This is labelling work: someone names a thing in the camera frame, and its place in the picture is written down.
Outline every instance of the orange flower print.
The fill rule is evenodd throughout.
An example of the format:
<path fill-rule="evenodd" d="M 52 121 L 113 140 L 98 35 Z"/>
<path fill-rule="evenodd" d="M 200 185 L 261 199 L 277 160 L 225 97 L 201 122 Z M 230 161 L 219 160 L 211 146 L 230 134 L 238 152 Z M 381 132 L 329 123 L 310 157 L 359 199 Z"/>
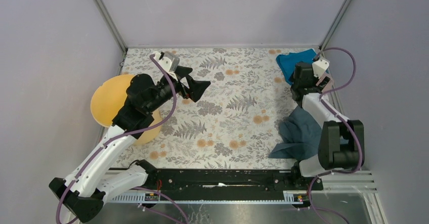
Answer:
<path fill-rule="evenodd" d="M 157 151 L 153 151 L 149 154 L 149 158 L 152 160 L 158 159 L 158 152 Z"/>
<path fill-rule="evenodd" d="M 262 123 L 262 117 L 260 117 L 259 115 L 257 115 L 257 116 L 255 116 L 253 118 L 253 121 L 254 121 L 255 124 L 260 124 L 260 123 Z"/>
<path fill-rule="evenodd" d="M 200 148 L 205 147 L 205 140 L 204 139 L 199 139 L 197 141 L 197 146 L 200 147 Z"/>
<path fill-rule="evenodd" d="M 238 141 L 235 141 L 235 140 L 230 141 L 229 147 L 232 149 L 237 149 L 238 148 Z"/>

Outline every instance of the metal frame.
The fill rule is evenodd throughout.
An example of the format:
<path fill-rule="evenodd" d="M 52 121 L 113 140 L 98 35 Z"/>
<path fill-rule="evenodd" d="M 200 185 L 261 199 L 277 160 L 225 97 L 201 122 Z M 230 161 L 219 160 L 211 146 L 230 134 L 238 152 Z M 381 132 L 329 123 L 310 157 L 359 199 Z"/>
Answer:
<path fill-rule="evenodd" d="M 103 0 L 94 0 L 95 5 L 97 6 L 98 10 L 101 13 L 101 16 L 103 17 L 104 21 L 106 22 L 107 27 L 109 28 L 110 32 L 113 35 L 113 38 L 115 39 L 116 43 L 122 50 L 124 54 L 126 54 L 126 44 L 123 41 L 118 29 L 116 28 L 115 23 L 113 23 L 112 18 L 110 17 L 109 12 L 107 11 L 106 6 L 103 3 Z"/>
<path fill-rule="evenodd" d="M 347 11 L 348 7 L 350 6 L 352 0 L 344 0 L 340 10 L 338 11 L 335 19 L 333 20 L 331 26 L 329 27 L 329 30 L 322 40 L 322 42 L 319 44 L 319 49 L 323 50 L 327 47 L 329 44 L 333 34 L 335 33 L 336 29 L 338 28 L 338 25 L 340 24 L 344 13 Z M 125 42 L 123 41 L 116 25 L 114 24 L 109 12 L 107 11 L 106 6 L 104 5 L 102 0 L 94 0 L 94 3 L 96 4 L 97 8 L 100 11 L 100 14 L 102 15 L 103 19 L 106 22 L 106 25 L 108 26 L 109 30 L 111 31 L 116 43 L 121 48 L 121 50 L 124 53 L 124 59 L 126 56 L 127 47 Z M 119 72 L 122 69 L 123 62 L 120 65 Z M 341 105 L 341 102 L 339 100 L 338 94 L 334 92 L 330 95 L 332 99 L 333 106 L 341 113 L 344 112 L 343 107 Z M 122 170 L 109 170 L 107 171 L 105 178 L 108 178 L 110 176 L 116 175 L 120 173 Z M 367 205 L 367 209 L 371 218 L 372 223 L 382 223 L 382 224 L 388 224 L 387 219 L 384 214 L 384 210 L 381 206 L 381 202 L 377 193 L 376 185 L 372 179 L 372 174 L 370 171 L 359 171 L 355 174 L 348 174 L 348 175 L 342 175 L 342 174 L 334 174 L 334 175 L 328 175 L 322 177 L 323 185 L 325 190 L 322 191 L 323 193 L 361 193 L 363 198 L 365 199 L 365 203 Z M 285 191 L 285 196 L 289 194 L 293 194 L 294 192 L 291 191 Z M 70 220 L 74 217 L 71 213 L 69 213 L 69 216 L 71 216 Z"/>
<path fill-rule="evenodd" d="M 326 46 L 328 45 L 329 41 L 331 40 L 333 34 L 335 33 L 336 28 L 338 27 L 339 23 L 341 22 L 341 19 L 344 16 L 344 13 L 347 11 L 347 8 L 349 8 L 351 2 L 352 2 L 352 0 L 344 0 L 344 2 L 341 5 L 341 8 L 339 9 L 334 21 L 332 22 L 332 24 L 328 30 L 328 33 L 326 34 L 325 38 L 320 43 L 319 49 L 324 50 L 326 48 Z"/>

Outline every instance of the table surface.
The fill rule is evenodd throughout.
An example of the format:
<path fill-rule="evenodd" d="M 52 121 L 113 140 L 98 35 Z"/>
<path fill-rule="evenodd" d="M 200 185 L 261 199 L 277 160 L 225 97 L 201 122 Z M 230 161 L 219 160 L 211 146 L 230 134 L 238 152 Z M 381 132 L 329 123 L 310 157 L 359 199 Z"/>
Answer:
<path fill-rule="evenodd" d="M 358 194 L 313 194 L 314 205 L 319 208 L 327 208 L 339 212 L 350 223 L 370 224 L 371 219 L 364 198 Z M 191 224 L 226 224 L 226 223 L 325 223 L 314 210 L 297 211 L 291 205 L 280 204 L 180 204 L 180 207 L 188 215 Z M 166 213 L 173 218 L 184 221 L 180 212 L 171 204 L 157 204 L 153 209 Z M 319 213 L 331 224 L 346 223 L 337 215 L 319 211 Z M 165 217 L 142 212 L 137 204 L 107 203 L 101 212 L 88 224 L 174 224 Z"/>
<path fill-rule="evenodd" d="M 129 49 L 123 74 L 146 73 L 154 82 L 161 72 L 150 61 L 153 51 L 170 51 L 180 65 L 192 67 L 195 80 L 209 80 L 194 103 L 178 98 L 174 115 L 161 133 L 143 146 L 131 146 L 113 167 L 147 159 L 158 168 L 290 169 L 293 159 L 269 159 L 277 143 L 278 123 L 296 107 L 275 59 L 307 49 Z M 160 107 L 165 117 L 172 100 Z"/>

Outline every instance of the white bracket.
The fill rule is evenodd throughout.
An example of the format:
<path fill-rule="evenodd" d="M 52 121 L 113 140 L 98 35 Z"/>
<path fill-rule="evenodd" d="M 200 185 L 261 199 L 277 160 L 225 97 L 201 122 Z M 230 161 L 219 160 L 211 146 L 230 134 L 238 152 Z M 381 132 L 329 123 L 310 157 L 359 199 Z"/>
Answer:
<path fill-rule="evenodd" d="M 317 78 L 320 78 L 323 76 L 325 71 L 328 69 L 329 61 L 326 60 L 325 58 L 320 57 L 320 59 L 313 62 L 311 64 L 311 66 L 313 67 L 314 76 Z"/>

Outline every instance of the blue towel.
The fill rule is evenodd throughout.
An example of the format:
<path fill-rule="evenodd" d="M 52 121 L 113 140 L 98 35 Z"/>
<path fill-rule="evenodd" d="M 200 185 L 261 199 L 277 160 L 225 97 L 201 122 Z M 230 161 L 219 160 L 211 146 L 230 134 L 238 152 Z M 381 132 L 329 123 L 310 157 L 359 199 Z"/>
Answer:
<path fill-rule="evenodd" d="M 290 76 L 292 76 L 293 71 L 295 70 L 295 64 L 298 62 L 307 62 L 312 64 L 313 58 L 316 56 L 316 52 L 313 49 L 309 49 L 299 53 L 289 53 L 289 55 L 279 55 L 276 58 L 277 64 L 283 72 L 284 78 L 289 85 L 292 85 L 292 82 L 289 81 Z"/>
<path fill-rule="evenodd" d="M 268 158 L 309 159 L 317 154 L 322 128 L 301 107 L 296 107 L 285 121 L 279 124 L 284 143 L 277 144 Z"/>

